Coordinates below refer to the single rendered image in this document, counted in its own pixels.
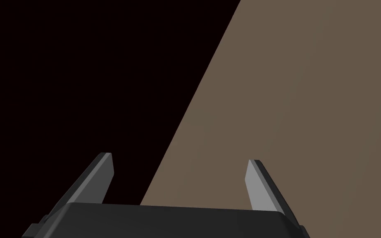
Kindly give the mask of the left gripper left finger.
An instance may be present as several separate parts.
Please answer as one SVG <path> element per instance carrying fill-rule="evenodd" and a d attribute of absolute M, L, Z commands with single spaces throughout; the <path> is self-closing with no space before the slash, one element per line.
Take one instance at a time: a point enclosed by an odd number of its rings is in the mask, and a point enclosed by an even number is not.
<path fill-rule="evenodd" d="M 102 203 L 113 176 L 112 153 L 100 153 L 63 195 L 57 209 L 72 202 Z"/>

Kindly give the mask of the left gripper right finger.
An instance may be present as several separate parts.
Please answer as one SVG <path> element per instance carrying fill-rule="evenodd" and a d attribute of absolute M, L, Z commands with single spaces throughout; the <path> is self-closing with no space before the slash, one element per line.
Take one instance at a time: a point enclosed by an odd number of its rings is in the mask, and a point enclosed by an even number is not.
<path fill-rule="evenodd" d="M 245 184 L 253 210 L 275 211 L 291 217 L 289 205 L 260 160 L 248 161 Z"/>

